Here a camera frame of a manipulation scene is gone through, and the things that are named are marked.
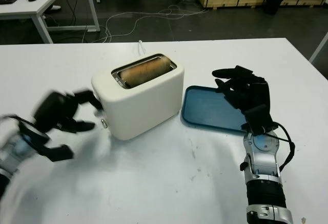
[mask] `black trash bin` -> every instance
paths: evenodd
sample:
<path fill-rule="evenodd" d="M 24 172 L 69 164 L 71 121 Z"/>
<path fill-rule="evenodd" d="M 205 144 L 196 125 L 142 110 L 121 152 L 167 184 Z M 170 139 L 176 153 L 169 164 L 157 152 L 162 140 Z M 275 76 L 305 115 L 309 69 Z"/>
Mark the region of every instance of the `black trash bin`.
<path fill-rule="evenodd" d="M 270 15 L 276 14 L 282 1 L 283 0 L 266 0 L 266 4 L 264 5 L 264 12 Z"/>

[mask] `gray floor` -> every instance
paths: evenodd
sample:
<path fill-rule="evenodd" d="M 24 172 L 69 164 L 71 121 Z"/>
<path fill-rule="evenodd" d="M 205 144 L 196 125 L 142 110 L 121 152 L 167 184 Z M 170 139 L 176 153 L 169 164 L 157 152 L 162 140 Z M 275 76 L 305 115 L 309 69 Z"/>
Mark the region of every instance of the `gray floor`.
<path fill-rule="evenodd" d="M 75 0 L 68 1 L 71 7 L 74 7 Z M 56 4 L 61 5 L 62 10 L 52 13 L 51 16 L 56 23 L 69 25 L 72 12 L 66 0 L 57 0 Z M 90 13 L 86 13 L 85 5 L 84 0 L 78 0 L 75 10 L 77 25 L 91 21 Z M 181 14 L 190 13 L 183 10 L 195 12 L 202 10 L 197 0 L 183 0 L 182 2 L 177 0 L 102 0 L 100 4 L 95 2 L 99 23 L 103 26 L 110 16 L 118 13 L 127 11 L 156 13 L 167 9 L 170 5 L 178 5 L 180 8 L 171 7 L 175 9 L 172 13 Z M 111 34 L 131 32 L 135 21 L 143 16 L 145 15 L 128 13 L 111 19 L 108 23 Z M 176 19 L 179 16 L 174 15 L 167 16 L 169 19 L 166 16 L 163 17 L 143 18 L 137 22 L 133 33 L 128 36 L 113 37 L 111 42 L 286 37 L 309 59 L 328 31 L 328 9 L 322 7 L 283 7 L 274 16 L 264 14 L 261 8 L 223 8 L 184 16 L 181 19 Z M 56 25 L 53 19 L 47 19 L 51 26 Z M 82 31 L 51 33 L 53 41 L 58 43 L 80 43 L 82 35 Z M 92 42 L 104 36 L 105 29 L 102 28 L 100 33 L 87 32 L 85 39 Z M 0 44 L 42 44 L 42 40 L 31 20 L 0 21 Z M 326 53 L 328 53 L 328 46 L 325 46 L 318 56 L 316 66 L 328 77 L 328 65 L 325 64 Z"/>

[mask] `blue tray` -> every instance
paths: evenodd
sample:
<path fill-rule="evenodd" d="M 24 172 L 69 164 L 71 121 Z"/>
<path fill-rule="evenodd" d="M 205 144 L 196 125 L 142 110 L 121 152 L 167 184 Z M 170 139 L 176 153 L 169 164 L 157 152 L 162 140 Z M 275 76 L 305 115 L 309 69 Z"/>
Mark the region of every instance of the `blue tray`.
<path fill-rule="evenodd" d="M 225 100 L 215 88 L 190 86 L 186 89 L 182 119 L 192 125 L 238 132 L 246 123 L 244 115 Z"/>

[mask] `toaster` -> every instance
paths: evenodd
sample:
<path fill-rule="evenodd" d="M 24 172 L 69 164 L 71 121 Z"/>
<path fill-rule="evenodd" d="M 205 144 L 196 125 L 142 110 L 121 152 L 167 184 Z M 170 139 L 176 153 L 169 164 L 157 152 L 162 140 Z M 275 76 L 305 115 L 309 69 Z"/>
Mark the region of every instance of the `toaster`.
<path fill-rule="evenodd" d="M 162 123 L 181 108 L 184 68 L 170 58 L 169 71 L 135 87 L 121 73 L 161 57 L 154 54 L 121 67 L 111 67 L 92 77 L 92 87 L 104 109 L 105 122 L 120 140 L 134 138 Z"/>

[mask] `robotic hand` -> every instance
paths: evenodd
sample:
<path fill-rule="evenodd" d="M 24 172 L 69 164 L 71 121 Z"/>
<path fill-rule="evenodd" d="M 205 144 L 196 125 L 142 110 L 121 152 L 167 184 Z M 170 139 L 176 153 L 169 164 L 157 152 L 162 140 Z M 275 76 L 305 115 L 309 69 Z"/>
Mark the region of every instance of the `robotic hand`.
<path fill-rule="evenodd" d="M 51 161 L 73 158 L 73 152 L 67 145 L 56 148 L 46 147 L 45 144 L 50 140 L 46 133 L 53 128 L 70 133 L 92 130 L 94 123 L 73 119 L 78 105 L 87 102 L 98 110 L 102 109 L 92 91 L 86 90 L 74 95 L 51 92 L 34 113 L 33 123 L 17 115 L 0 117 L 0 122 L 7 118 L 18 120 L 18 131 L 0 148 L 0 199 L 11 177 L 25 159 L 36 153 Z"/>
<path fill-rule="evenodd" d="M 222 92 L 235 109 L 240 109 L 247 121 L 241 126 L 247 133 L 243 139 L 246 157 L 240 165 L 247 186 L 247 222 L 293 224 L 292 214 L 286 208 L 280 172 L 293 158 L 295 145 L 286 129 L 271 119 L 268 83 L 240 66 L 215 70 L 212 74 L 216 78 L 229 79 L 226 82 L 215 79 L 217 92 Z M 273 132 L 278 126 L 285 132 L 287 140 L 278 138 Z M 279 140 L 289 142 L 291 149 L 280 167 L 276 159 Z"/>

